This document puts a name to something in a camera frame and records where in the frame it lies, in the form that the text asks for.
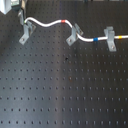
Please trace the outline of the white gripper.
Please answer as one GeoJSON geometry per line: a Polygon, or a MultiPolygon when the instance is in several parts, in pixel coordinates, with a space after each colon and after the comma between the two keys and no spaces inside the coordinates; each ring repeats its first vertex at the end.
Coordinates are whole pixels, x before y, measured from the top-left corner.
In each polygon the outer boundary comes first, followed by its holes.
{"type": "MultiPolygon", "coordinates": [[[[21,8],[21,0],[0,0],[0,12],[7,14],[11,9],[19,10],[21,8]]],[[[24,24],[24,11],[18,12],[20,24],[24,24]]]]}

